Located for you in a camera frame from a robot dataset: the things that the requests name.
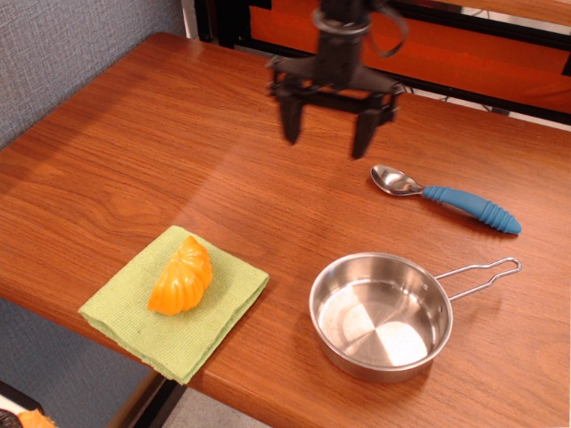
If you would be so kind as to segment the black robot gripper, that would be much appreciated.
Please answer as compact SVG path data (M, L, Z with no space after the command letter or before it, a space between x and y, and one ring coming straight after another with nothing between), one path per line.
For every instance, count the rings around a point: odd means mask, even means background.
M402 85L361 62L369 27L319 29L318 52L304 58L277 57L270 93L279 103L285 139L295 144L307 104L346 111L357 116L352 157L365 156L377 128L392 121Z

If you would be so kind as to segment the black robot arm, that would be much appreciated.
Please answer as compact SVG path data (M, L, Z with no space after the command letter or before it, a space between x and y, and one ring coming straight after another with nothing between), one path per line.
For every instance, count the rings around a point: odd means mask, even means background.
M275 57L269 67L269 93L278 102L285 139L295 144L303 107L312 104L357 115L352 157L364 157L378 127L392 121L403 85L361 62L363 39L369 35L370 14L392 20L401 41L381 57L396 54L408 36L403 18L386 1L322 1L312 21L319 31L318 50L304 58Z

